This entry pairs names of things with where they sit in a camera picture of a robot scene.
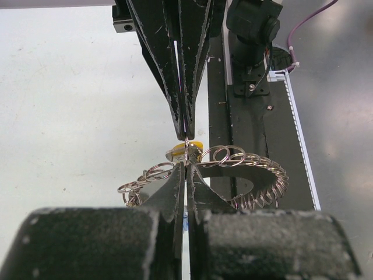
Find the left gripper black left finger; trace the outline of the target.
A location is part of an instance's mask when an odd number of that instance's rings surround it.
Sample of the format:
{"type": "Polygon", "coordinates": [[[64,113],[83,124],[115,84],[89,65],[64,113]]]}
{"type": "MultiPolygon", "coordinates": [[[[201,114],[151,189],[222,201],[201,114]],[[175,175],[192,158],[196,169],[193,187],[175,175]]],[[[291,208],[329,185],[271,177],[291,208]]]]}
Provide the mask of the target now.
{"type": "Polygon", "coordinates": [[[136,208],[40,208],[22,223],[2,279],[181,279],[185,167],[136,208]]]}

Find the blue key tag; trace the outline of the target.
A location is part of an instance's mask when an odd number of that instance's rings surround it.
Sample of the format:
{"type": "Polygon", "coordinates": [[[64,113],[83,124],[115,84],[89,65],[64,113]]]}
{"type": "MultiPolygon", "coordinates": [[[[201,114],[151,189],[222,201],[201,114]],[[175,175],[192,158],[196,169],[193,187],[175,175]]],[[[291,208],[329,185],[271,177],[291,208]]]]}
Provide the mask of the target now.
{"type": "Polygon", "coordinates": [[[188,217],[186,215],[183,216],[183,224],[182,224],[182,230],[183,232],[187,232],[188,231],[188,217]]]}

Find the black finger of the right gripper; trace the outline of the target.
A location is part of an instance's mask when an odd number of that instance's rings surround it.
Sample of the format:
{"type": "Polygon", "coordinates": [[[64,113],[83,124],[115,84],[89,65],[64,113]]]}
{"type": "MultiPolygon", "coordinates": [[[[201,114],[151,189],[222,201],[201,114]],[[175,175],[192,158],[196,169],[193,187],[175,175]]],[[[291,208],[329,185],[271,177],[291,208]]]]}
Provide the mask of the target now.
{"type": "Polygon", "coordinates": [[[171,111],[175,133],[185,139],[181,86],[174,42],[180,37],[177,1],[127,1],[142,54],[171,111]]]}

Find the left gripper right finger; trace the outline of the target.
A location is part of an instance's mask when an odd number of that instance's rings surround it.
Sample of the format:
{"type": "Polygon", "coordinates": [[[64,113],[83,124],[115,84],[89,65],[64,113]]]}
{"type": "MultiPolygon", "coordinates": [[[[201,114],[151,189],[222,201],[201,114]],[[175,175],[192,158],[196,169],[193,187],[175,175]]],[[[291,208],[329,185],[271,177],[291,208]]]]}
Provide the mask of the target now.
{"type": "Polygon", "coordinates": [[[239,211],[186,171],[192,279],[360,279],[337,220],[320,211],[239,211]]]}

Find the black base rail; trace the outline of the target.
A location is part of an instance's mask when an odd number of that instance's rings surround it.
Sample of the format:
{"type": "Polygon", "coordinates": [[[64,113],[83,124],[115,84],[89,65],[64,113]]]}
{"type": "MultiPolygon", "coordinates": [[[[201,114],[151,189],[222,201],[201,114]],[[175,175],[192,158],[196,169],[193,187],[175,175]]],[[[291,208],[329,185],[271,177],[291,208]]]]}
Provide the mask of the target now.
{"type": "Polygon", "coordinates": [[[209,144],[237,145],[279,163],[289,176],[281,209],[312,210],[308,178],[284,82],[268,82],[264,96],[236,96],[222,36],[210,41],[207,63],[209,144]]]}

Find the yellow key tag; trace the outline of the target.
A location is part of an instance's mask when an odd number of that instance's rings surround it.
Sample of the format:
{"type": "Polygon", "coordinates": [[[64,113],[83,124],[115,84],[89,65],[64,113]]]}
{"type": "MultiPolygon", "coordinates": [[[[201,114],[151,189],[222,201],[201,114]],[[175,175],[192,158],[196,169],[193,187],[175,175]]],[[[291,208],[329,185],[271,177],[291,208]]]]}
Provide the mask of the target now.
{"type": "Polygon", "coordinates": [[[203,153],[203,143],[191,141],[189,144],[178,144],[166,152],[166,159],[170,162],[178,163],[185,161],[185,151],[187,151],[188,161],[199,163],[203,153]]]}

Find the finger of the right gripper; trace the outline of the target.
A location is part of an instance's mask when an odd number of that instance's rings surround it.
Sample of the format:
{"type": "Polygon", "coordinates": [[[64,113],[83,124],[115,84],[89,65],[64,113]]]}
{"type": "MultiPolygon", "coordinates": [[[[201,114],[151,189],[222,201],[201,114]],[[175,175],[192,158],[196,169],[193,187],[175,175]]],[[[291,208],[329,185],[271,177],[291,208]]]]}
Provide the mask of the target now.
{"type": "Polygon", "coordinates": [[[195,137],[195,104],[209,51],[213,1],[178,1],[181,52],[181,140],[195,137]]]}

